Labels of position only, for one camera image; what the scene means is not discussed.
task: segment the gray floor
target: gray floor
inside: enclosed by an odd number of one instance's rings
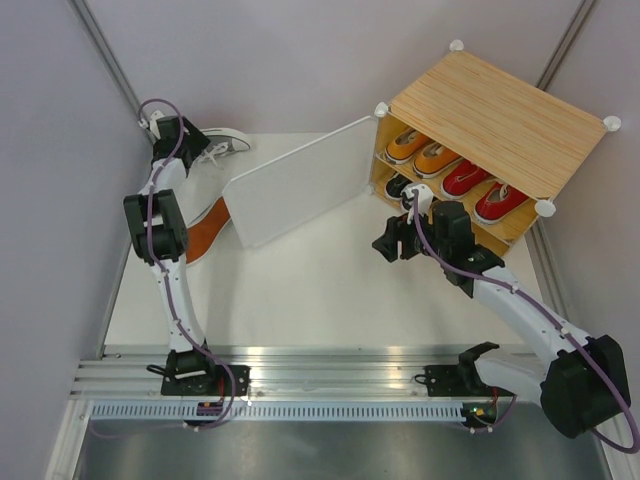
[[[94,422],[102,433],[147,426]],[[610,478],[590,434],[568,440],[528,405],[519,405],[496,432],[473,437],[427,423],[246,421],[197,434],[181,428],[119,440],[88,434],[79,473],[91,480]]]

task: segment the orange sneaker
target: orange sneaker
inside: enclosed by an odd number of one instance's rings
[[[420,178],[433,178],[461,157],[439,143],[427,145],[413,160],[413,171]]]
[[[387,145],[385,156],[389,163],[402,165],[407,163],[420,147],[429,142],[429,137],[421,134],[413,128],[407,128]]]

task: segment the white connector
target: white connector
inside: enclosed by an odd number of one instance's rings
[[[549,218],[556,213],[556,206],[551,200],[538,200],[535,205],[535,210],[541,217]]]
[[[151,123],[149,124],[149,130],[156,138],[160,138],[160,130],[158,130],[158,120],[165,116],[166,115],[160,110],[154,110],[151,115],[149,115],[149,119],[151,120]]]
[[[373,111],[373,114],[378,118],[386,117],[388,113],[389,113],[389,105],[387,105],[384,102],[380,102],[376,106],[376,109]]]
[[[609,115],[602,120],[602,123],[604,123],[607,132],[617,132],[622,126],[622,120],[620,117],[616,117],[615,115]]]
[[[464,50],[464,43],[462,40],[455,39],[453,42],[449,44],[449,51],[451,52],[462,52]]]
[[[418,214],[422,215],[429,211],[429,207],[433,202],[433,192],[424,183],[410,183],[402,189],[402,205],[403,210],[406,210],[407,205],[409,207],[409,215],[407,216],[407,223],[413,222],[413,202],[415,195],[418,195]]]

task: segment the shoe rack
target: shoe rack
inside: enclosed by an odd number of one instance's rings
[[[442,180],[455,168],[421,179],[413,162],[394,165],[384,150],[407,127],[441,143],[488,171],[495,179],[474,187],[460,202],[473,221],[476,241],[504,255],[540,215],[555,212],[554,198],[607,131],[620,127],[617,117],[604,121],[451,44],[433,68],[403,90],[389,105],[379,104],[375,158],[371,173],[374,192],[385,196],[391,176],[399,172],[425,183],[441,200]],[[495,180],[506,182],[529,200],[493,225],[478,221],[473,209]]]

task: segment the shoe sole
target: shoe sole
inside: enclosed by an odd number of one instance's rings
[[[392,197],[391,195],[389,195],[389,193],[387,192],[387,189],[385,188],[384,190],[384,196],[387,197],[389,200],[393,200],[394,202],[399,202],[400,200],[402,200],[402,197]]]
[[[520,205],[518,205],[516,208],[514,208],[513,210],[509,210],[507,213],[505,213],[503,216],[501,216],[497,220],[489,220],[487,218],[484,218],[484,217],[480,216],[480,214],[476,211],[475,208],[473,209],[473,216],[476,217],[476,220],[478,220],[478,222],[482,223],[483,225],[495,225],[496,223],[500,223],[504,219],[504,217],[506,217],[510,213],[515,212],[517,209],[519,209],[525,203],[527,203],[527,202],[523,202]]]
[[[460,163],[461,160],[462,160],[462,157],[460,157],[457,160],[454,160],[453,162],[445,165],[440,170],[438,170],[437,172],[434,172],[434,173],[424,173],[423,171],[418,170],[418,167],[416,167],[416,164],[414,163],[413,164],[413,172],[418,176],[418,178],[422,178],[423,180],[428,180],[429,178],[437,177],[442,172],[444,172],[447,168],[452,167],[453,165],[456,165],[456,164]]]
[[[251,150],[251,137],[240,130],[234,130],[233,128],[205,128],[201,131],[205,137],[227,137],[238,140],[239,142],[244,143],[246,150]]]
[[[386,150],[384,151],[384,156],[387,159],[387,162],[389,162],[392,165],[404,165],[405,163],[407,163],[409,160],[411,160],[411,157],[413,156],[410,155],[409,157],[407,157],[405,160],[398,160],[397,158],[393,158],[391,155],[389,155],[389,152],[387,152]]]
[[[447,192],[447,191],[444,189],[444,185],[443,185],[442,183],[440,184],[440,193],[441,193],[441,194],[442,194],[442,196],[443,196],[444,198],[446,198],[447,200],[460,200],[461,198],[464,198],[464,197],[467,195],[467,193],[469,193],[469,192],[463,193],[462,195],[451,195],[449,192]]]

